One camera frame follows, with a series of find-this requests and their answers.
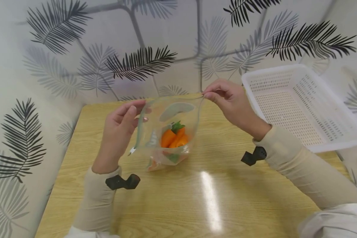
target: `hand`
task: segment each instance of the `hand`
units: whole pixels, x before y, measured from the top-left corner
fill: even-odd
[[[271,130],[271,125],[255,114],[240,85],[218,79],[204,90],[203,95],[222,110],[228,121],[252,135],[256,140],[262,140]]]
[[[136,116],[144,106],[145,100],[136,100],[121,105],[107,115],[98,156],[91,167],[94,173],[108,174],[118,168],[118,161],[126,152],[138,126],[139,119]]]

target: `left hand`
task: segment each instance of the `left hand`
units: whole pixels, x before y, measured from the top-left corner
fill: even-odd
[[[98,156],[91,167],[94,173],[108,174],[118,168],[119,159],[126,152],[131,136],[138,126],[136,116],[140,114],[145,103],[145,100],[128,102],[107,115]]]

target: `wallpaper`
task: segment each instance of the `wallpaper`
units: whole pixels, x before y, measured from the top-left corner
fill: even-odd
[[[34,237],[81,108],[303,63],[357,117],[357,2],[0,1],[0,238]],[[357,185],[357,148],[339,151]]]

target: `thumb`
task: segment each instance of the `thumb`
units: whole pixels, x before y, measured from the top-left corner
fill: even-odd
[[[206,93],[204,95],[204,98],[214,102],[221,109],[225,106],[225,103],[226,103],[225,99],[223,97],[221,97],[220,95],[218,95],[218,93],[215,93],[215,92]]]
[[[121,126],[132,126],[134,123],[134,119],[136,117],[136,107],[132,105],[130,108],[128,108],[128,111],[123,117],[122,122],[120,123]]]

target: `orange carrot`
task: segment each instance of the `orange carrot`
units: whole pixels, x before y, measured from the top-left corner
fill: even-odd
[[[171,130],[166,130],[161,136],[161,147],[168,148],[169,145],[175,140],[176,134]]]
[[[178,140],[176,147],[180,147],[183,145],[186,145],[188,143],[188,136],[187,135],[183,135],[180,140]]]
[[[178,130],[176,133],[175,140],[169,145],[169,148],[176,148],[176,144],[178,143],[179,139],[185,134],[185,127]]]

